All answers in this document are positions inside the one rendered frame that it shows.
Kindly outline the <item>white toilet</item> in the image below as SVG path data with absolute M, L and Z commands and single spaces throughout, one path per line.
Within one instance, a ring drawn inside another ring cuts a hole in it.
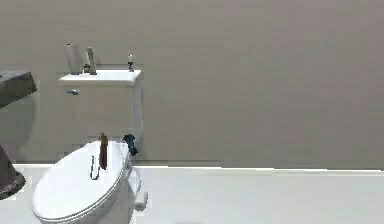
M 130 224 L 133 213 L 147 207 L 148 193 L 133 166 L 144 129 L 143 71 L 96 72 L 59 79 L 88 141 L 55 162 L 35 185 L 31 210 L 41 224 Z M 101 133 L 108 138 L 107 168 L 91 180 Z M 135 136 L 135 156 L 123 141 L 128 134 Z

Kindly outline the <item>dark blue small object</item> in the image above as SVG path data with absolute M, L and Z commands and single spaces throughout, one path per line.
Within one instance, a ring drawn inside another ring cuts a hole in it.
M 125 135 L 123 141 L 128 145 L 130 155 L 135 156 L 138 153 L 138 149 L 135 147 L 135 136 L 132 134 Z

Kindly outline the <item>beige tall bottle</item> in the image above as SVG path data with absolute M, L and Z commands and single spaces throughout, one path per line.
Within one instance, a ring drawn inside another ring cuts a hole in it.
M 90 75 L 96 75 L 96 67 L 94 63 L 94 53 L 91 47 L 88 47 L 85 52 L 86 63 L 84 64 L 84 72 L 89 73 Z

